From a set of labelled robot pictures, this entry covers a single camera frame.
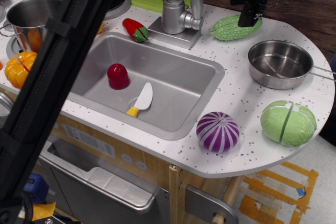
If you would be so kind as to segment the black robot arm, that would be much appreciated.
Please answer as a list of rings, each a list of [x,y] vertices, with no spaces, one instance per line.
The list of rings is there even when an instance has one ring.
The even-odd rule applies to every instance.
[[[21,194],[112,0],[62,0],[1,129],[1,223],[14,223]]]

